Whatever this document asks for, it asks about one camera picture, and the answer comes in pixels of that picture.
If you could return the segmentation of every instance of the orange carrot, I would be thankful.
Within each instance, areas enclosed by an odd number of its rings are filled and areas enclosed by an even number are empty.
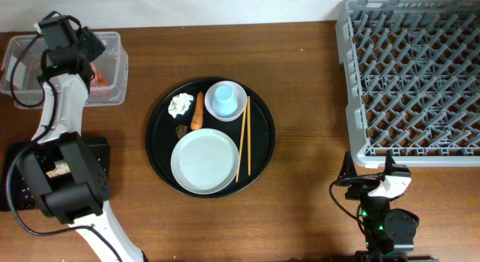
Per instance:
[[[202,128],[203,125],[203,93],[199,92],[196,96],[196,106],[195,106],[195,113],[193,114],[192,123],[190,124],[190,128],[192,131],[198,130]]]

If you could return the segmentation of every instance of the light blue cup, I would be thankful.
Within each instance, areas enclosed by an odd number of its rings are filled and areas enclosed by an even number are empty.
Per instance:
[[[231,86],[219,86],[213,94],[212,106],[219,116],[228,116],[235,112],[239,103]]]

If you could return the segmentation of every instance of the wooden tabletop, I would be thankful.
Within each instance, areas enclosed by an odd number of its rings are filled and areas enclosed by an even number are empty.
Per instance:
[[[334,23],[119,29],[128,53],[126,101],[85,108],[82,135],[111,146],[111,205],[150,261],[330,261],[365,249],[357,224],[329,197],[349,150],[344,67]],[[0,35],[3,57],[12,34]],[[153,171],[146,123],[169,90],[195,77],[238,80],[268,105],[277,139],[270,164],[251,186],[220,199],[174,191]],[[0,164],[6,148],[29,140],[41,112],[0,96]],[[371,170],[358,169],[360,173]],[[480,257],[480,169],[411,168],[412,184],[392,203],[417,214],[413,256],[441,261]],[[335,189],[345,201],[346,189]],[[62,227],[40,211],[21,212],[34,229]],[[1,261],[97,261],[77,233],[35,237],[0,213]]]

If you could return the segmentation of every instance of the chopstick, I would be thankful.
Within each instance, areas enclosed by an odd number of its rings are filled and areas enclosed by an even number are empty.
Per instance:
[[[250,128],[250,96],[247,97],[247,149],[248,149],[248,176],[251,174],[251,128]]]
[[[245,110],[243,111],[243,120],[241,121],[240,149],[238,151],[238,169],[237,169],[237,176],[235,178],[235,182],[239,181],[240,163],[242,162],[242,151],[241,150],[242,150],[242,147],[243,147],[243,134],[245,133],[245,116],[247,114],[247,108],[245,108]]]

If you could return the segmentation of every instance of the clear plastic bin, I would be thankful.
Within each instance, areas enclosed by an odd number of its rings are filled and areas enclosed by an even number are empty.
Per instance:
[[[123,50],[120,35],[117,32],[95,32],[95,35],[105,45],[105,51],[94,60],[94,63],[108,82],[108,86],[91,87],[90,95],[85,105],[87,107],[96,107],[122,104],[127,92],[128,55]],[[34,35],[20,35],[11,38],[1,65],[1,69],[4,70],[4,75],[0,82],[1,93],[11,95],[10,77],[7,77],[7,75],[10,73],[8,70],[13,68],[13,64],[16,62],[16,60],[11,60],[11,57],[14,56],[15,59],[18,59],[20,53],[33,37]],[[25,104],[36,104],[42,98],[37,75],[41,74],[40,59],[42,52],[46,48],[45,40],[43,38],[38,39],[22,60],[25,68],[22,70],[22,68],[17,67],[14,79],[17,80],[17,75],[21,77],[23,74],[24,76],[23,83],[17,83],[17,85],[21,85],[21,88],[15,88],[15,94]]]

